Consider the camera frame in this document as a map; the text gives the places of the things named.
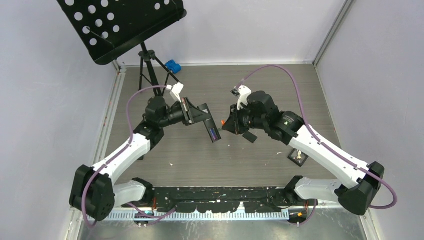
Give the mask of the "purple blue battery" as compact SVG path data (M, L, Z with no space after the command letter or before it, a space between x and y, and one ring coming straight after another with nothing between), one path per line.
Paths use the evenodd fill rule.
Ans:
M215 130L213 128L211 128L209 131L210 131L210 136L211 136L212 140L216 141L218 139L218 137L215 133Z

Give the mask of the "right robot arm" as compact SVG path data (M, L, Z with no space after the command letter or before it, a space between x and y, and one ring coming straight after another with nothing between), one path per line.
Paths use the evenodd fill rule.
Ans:
M255 141L251 129L263 130L270 138L306 154L330 171L335 179L295 176L286 186L285 198L291 205L303 200L338 202L347 211L363 216L381 188L385 168L378 162L362 161L319 136L304 119L292 111L280 111L264 91L243 87L231 91L237 103L231 105L222 129Z

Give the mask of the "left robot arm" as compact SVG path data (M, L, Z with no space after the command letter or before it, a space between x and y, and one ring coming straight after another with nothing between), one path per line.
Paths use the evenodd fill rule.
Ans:
M138 203L148 207L154 199L153 185L139 177L116 184L137 160L152 151L164 137L164 129L182 123L203 122L211 130L213 117L206 103L195 106L185 97L168 106L163 97L149 99L143 120L130 130L128 140L111 155L93 166L81 165L75 172L69 204L96 221L104 220L113 208Z

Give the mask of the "black battery cover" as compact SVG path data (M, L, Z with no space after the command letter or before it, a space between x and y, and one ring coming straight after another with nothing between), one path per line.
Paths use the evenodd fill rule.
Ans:
M254 135L253 133L251 133L251 132L249 132L249 131L247 131L247 132L245 132L243 135L242 135L242 137L244 138L244 139L246 139L247 141L249 141L250 143L255 143L256 142L256 140L258 139L258 137L256 136L256 135Z

